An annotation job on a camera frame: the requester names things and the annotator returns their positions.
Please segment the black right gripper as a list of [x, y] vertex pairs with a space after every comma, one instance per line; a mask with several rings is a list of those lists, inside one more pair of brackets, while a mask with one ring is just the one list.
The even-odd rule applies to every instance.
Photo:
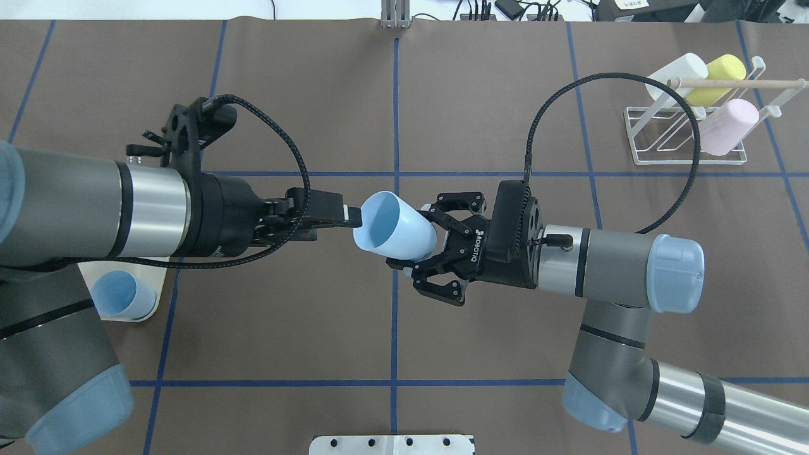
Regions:
[[544, 223], [531, 188], [520, 179], [498, 185], [492, 219], [483, 216], [486, 199], [480, 192], [440, 193], [421, 216], [448, 233], [461, 237], [485, 237], [475, 256], [471, 245], [447, 246], [442, 253], [419, 261], [388, 257], [386, 264], [412, 279], [422, 296], [454, 307], [466, 303], [471, 282], [535, 289]]

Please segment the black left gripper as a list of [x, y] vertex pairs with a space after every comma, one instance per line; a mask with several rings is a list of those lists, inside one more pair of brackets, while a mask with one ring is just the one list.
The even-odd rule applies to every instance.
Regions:
[[[360, 228], [358, 207], [344, 204], [340, 193], [310, 190], [305, 211], [305, 190], [291, 188], [287, 211], [300, 220], [292, 241], [316, 241], [327, 228]], [[244, 179], [197, 173], [190, 180], [191, 215], [184, 238], [185, 257], [237, 257], [254, 244], [255, 230], [268, 215], [268, 199], [260, 198]]]

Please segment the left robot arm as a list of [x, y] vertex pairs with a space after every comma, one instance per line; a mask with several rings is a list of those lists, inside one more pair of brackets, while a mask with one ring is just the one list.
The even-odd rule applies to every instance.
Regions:
[[167, 166], [2, 143], [2, 447], [66, 454], [124, 423], [134, 399], [82, 262], [235, 257], [319, 228], [358, 227], [341, 194], [261, 199], [200, 170], [193, 147]]

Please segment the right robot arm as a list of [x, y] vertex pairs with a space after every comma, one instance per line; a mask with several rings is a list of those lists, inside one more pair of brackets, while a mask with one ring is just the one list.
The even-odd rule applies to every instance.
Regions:
[[[645, 354], [807, 405], [807, 179], [698, 178], [662, 227], [706, 256], [693, 313], [656, 314]], [[392, 287], [375, 431], [472, 434], [480, 454], [717, 454], [650, 422], [609, 434], [563, 410], [578, 298], [473, 283], [462, 308]]]

